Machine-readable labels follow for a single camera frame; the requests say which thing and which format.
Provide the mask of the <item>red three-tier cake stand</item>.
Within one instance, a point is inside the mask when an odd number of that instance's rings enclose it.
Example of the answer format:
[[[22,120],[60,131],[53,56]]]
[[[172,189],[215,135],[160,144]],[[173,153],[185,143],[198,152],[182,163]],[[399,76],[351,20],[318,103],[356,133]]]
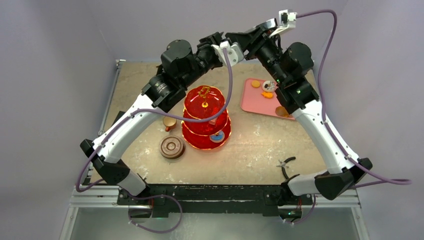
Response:
[[[201,85],[187,93],[183,102],[183,117],[191,120],[207,119],[216,115],[225,103],[225,97],[218,88]],[[199,150],[213,150],[224,145],[232,133],[228,110],[225,109],[219,115],[216,125],[211,125],[208,121],[182,121],[181,127],[184,140]],[[210,135],[214,135],[221,130],[225,133],[224,141],[219,143],[210,141]]]

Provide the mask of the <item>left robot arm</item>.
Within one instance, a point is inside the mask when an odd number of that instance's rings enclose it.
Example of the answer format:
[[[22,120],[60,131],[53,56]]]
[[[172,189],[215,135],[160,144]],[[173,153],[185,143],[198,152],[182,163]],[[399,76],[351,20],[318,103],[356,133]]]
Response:
[[[231,69],[243,58],[240,45],[221,32],[200,39],[196,49],[183,39],[170,42],[156,74],[124,115],[101,136],[81,142],[88,163],[107,184],[121,187],[138,205],[146,203],[148,185],[123,162],[124,152],[156,119],[168,117],[196,80],[215,68]]]

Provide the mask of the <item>black serving tongs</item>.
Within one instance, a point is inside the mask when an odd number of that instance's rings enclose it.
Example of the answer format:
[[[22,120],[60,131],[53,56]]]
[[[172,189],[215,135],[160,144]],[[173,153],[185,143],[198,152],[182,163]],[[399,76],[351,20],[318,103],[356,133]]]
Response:
[[[276,18],[271,18],[254,26],[251,30],[253,33],[268,33],[269,31],[273,32],[278,28],[278,21]]]

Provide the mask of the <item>pink layered cake slice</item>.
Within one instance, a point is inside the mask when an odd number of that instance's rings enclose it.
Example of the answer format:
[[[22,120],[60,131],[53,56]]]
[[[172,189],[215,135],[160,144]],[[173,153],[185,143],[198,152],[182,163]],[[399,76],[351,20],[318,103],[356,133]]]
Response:
[[[215,125],[217,124],[218,118],[219,118],[219,116],[217,116],[217,117],[215,117],[215,118],[213,118],[213,119],[210,119],[210,120],[208,121],[208,123],[209,123],[210,125],[215,126]]]

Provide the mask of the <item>pink serving tray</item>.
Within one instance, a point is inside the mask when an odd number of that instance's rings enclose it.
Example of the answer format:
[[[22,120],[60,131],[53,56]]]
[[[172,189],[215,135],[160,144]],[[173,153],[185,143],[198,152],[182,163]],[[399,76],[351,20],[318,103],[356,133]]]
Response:
[[[254,88],[251,86],[251,82],[253,80],[257,80],[261,82],[261,86],[259,88]],[[280,105],[279,101],[276,98],[276,94],[273,93],[273,98],[267,99],[264,98],[261,93],[264,92],[262,89],[262,84],[266,80],[256,79],[256,78],[248,78],[244,81],[243,91],[241,94],[240,107],[243,111],[267,115],[272,117],[277,117],[286,120],[295,120],[294,117],[281,117],[275,114],[275,109]]]

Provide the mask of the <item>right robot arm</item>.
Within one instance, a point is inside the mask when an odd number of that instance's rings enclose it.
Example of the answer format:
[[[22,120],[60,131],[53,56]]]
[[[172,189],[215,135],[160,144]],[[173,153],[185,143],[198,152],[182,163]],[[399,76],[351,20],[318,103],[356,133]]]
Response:
[[[320,194],[334,200],[354,187],[373,167],[345,141],[324,112],[323,103],[306,74],[314,66],[310,48],[302,42],[281,50],[271,29],[263,25],[246,32],[229,32],[225,37],[237,43],[246,60],[258,59],[276,81],[278,102],[305,129],[322,156],[326,170],[310,175],[295,175],[281,184],[280,196],[288,204],[305,194]]]

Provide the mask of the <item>white chocolate-drizzled donut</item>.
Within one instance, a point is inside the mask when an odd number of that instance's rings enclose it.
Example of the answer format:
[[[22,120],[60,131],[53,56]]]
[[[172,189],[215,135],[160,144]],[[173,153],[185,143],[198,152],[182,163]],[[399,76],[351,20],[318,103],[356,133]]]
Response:
[[[272,93],[276,89],[276,82],[271,80],[266,80],[262,83],[262,90],[267,93]]]

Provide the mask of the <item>blue frosted donut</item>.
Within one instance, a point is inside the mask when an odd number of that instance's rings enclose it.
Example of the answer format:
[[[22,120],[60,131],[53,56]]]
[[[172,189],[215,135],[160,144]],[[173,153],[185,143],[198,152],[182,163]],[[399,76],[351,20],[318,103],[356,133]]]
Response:
[[[226,135],[225,135],[224,131],[220,130],[219,132],[217,132],[213,135],[210,135],[209,139],[213,143],[221,143],[225,140],[225,137],[226,137]]]

